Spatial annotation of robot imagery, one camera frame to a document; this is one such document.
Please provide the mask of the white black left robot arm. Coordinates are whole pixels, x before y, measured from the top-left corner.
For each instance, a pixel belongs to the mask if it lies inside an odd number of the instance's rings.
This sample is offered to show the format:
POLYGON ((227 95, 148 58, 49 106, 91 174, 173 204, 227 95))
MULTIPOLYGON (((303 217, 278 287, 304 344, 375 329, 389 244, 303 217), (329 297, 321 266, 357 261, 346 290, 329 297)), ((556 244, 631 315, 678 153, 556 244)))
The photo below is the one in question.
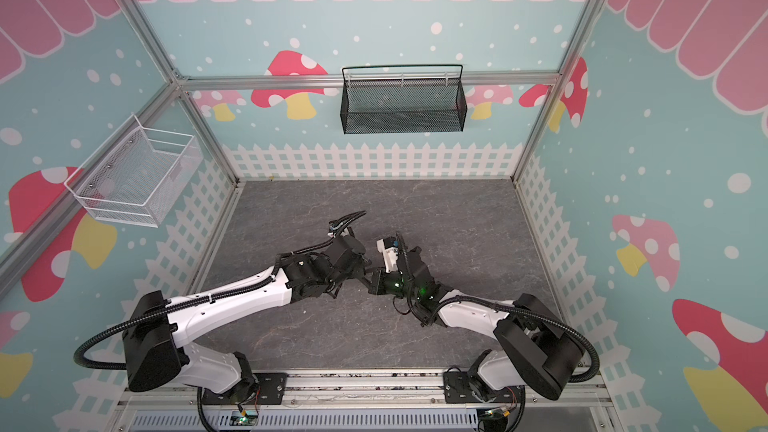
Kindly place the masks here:
POLYGON ((173 299, 145 295, 133 316, 149 315, 149 321, 122 334, 129 390, 177 383, 232 401, 250 398, 258 386, 247 357, 206 348, 197 338, 263 310, 333 295, 366 264, 362 243, 344 235, 323 251, 283 254, 264 271, 216 289, 173 299))

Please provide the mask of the black mesh wall basket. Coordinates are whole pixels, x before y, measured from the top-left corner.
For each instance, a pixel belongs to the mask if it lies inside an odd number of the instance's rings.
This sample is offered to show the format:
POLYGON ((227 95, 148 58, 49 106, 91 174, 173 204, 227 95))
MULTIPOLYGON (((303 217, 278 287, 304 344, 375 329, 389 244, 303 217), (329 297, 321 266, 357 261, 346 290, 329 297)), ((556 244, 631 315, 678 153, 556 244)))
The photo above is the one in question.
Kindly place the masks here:
POLYGON ((468 105, 461 64, 350 66, 341 74, 346 134, 464 130, 468 105))

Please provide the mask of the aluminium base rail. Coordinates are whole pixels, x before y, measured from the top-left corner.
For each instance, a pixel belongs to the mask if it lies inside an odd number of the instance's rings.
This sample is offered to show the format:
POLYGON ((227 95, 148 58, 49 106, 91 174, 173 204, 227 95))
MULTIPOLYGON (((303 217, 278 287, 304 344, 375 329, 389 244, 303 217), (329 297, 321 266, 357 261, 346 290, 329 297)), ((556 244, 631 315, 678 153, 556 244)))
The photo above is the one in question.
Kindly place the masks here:
MULTIPOLYGON (((279 385, 267 387, 258 399, 245 402, 249 411, 341 408, 438 408, 480 406, 468 386, 446 383, 443 368, 293 369, 279 385)), ((601 376, 569 384, 557 401, 526 387, 527 406, 611 407, 613 400, 601 376)), ((194 388, 163 386, 146 393, 125 391, 117 410, 191 409, 198 402, 194 388)))

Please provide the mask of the aluminium frame profile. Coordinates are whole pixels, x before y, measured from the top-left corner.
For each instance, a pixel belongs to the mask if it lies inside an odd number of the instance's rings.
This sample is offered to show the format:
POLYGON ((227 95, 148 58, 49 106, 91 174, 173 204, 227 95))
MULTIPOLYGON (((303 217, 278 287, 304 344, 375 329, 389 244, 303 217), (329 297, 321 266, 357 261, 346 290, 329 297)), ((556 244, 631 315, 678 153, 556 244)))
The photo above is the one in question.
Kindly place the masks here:
POLYGON ((237 181, 140 0, 1 0, 1 292, 148 250, 195 283, 237 181))

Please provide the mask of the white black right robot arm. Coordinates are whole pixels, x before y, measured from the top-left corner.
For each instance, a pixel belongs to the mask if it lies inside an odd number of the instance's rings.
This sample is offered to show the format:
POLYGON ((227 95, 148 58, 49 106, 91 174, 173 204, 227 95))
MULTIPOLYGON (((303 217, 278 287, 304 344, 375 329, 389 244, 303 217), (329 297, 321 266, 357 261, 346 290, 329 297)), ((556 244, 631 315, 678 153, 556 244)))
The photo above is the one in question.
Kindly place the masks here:
POLYGON ((579 362, 588 352, 584 338, 560 322, 537 297, 523 293, 513 301, 493 301, 462 293, 435 280, 401 239, 377 242, 384 261, 372 271, 369 292, 405 301, 407 313, 421 325, 469 330, 498 343, 482 352, 464 373, 463 386, 489 401, 513 386, 524 386, 557 400, 578 380, 579 362))

